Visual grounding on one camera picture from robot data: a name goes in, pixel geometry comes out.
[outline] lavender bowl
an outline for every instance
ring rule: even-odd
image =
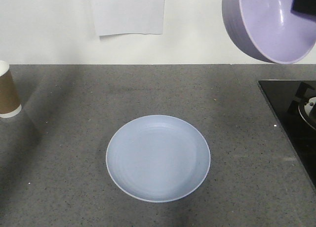
[[[293,0],[223,0],[223,20],[234,44],[270,63],[303,59],[316,42],[316,17],[292,10]]]

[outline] speckled stone surface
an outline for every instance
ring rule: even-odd
[[[316,79],[315,65],[11,71],[23,110],[0,120],[0,226],[315,226],[315,188],[258,86],[260,79]],[[107,173],[113,134],[150,114],[186,120],[211,149],[206,180],[178,201],[139,201]]]

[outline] white cup rim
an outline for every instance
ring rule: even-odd
[[[10,65],[6,61],[0,60],[0,76],[9,71]]]

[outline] plate rim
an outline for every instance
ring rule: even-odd
[[[138,120],[138,119],[141,119],[141,118],[146,118],[146,117],[153,117],[153,116],[163,116],[163,117],[168,117],[168,118],[172,118],[172,119],[176,119],[176,120],[180,120],[186,124],[188,124],[190,127],[192,127],[196,132],[198,132],[198,134],[202,137],[203,141],[205,142],[206,144],[206,147],[207,147],[207,150],[208,150],[208,166],[207,166],[207,170],[206,170],[206,173],[204,175],[204,177],[201,179],[201,181],[188,193],[184,194],[184,195],[181,195],[181,196],[178,196],[178,197],[175,197],[175,198],[172,198],[172,199],[166,199],[166,200],[150,200],[150,199],[145,199],[145,198],[142,198],[142,197],[139,197],[139,196],[136,196],[134,194],[131,194],[129,193],[128,191],[126,191],[124,188],[122,188],[117,182],[116,180],[113,178],[111,172],[110,172],[110,169],[109,169],[109,165],[108,165],[108,151],[109,151],[109,147],[111,145],[111,142],[112,140],[114,139],[114,137],[117,136],[117,134],[121,131],[121,129],[123,129],[127,124],[135,121],[135,120]],[[201,184],[204,182],[204,180],[206,179],[207,175],[208,175],[208,172],[210,170],[210,166],[211,166],[211,152],[210,152],[210,148],[209,148],[209,145],[206,141],[206,139],[204,138],[204,136],[200,133],[200,131],[198,129],[196,129],[193,125],[191,125],[190,123],[180,119],[180,118],[177,118],[177,117],[173,117],[173,116],[169,116],[169,115],[163,115],[163,114],[153,114],[153,115],[146,115],[146,116],[141,116],[141,117],[138,117],[138,118],[135,118],[127,123],[125,123],[122,127],[120,127],[116,132],[115,134],[112,136],[112,138],[110,139],[109,141],[109,144],[107,146],[107,151],[106,151],[106,154],[105,154],[105,162],[106,162],[106,166],[107,166],[107,170],[108,170],[108,173],[112,179],[112,181],[116,184],[116,186],[118,186],[123,192],[125,192],[127,195],[129,196],[132,196],[138,200],[141,200],[141,201],[146,201],[146,202],[151,202],[151,203],[164,203],[164,202],[172,202],[172,201],[176,201],[176,200],[179,200],[181,198],[184,198],[188,195],[190,195],[192,192],[194,192],[196,189],[198,189],[199,186],[201,186]]]

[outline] white wall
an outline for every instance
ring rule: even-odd
[[[315,64],[316,48],[299,63]],[[252,64],[231,42],[221,0],[165,0],[163,35],[98,37],[90,0],[0,0],[11,64]]]

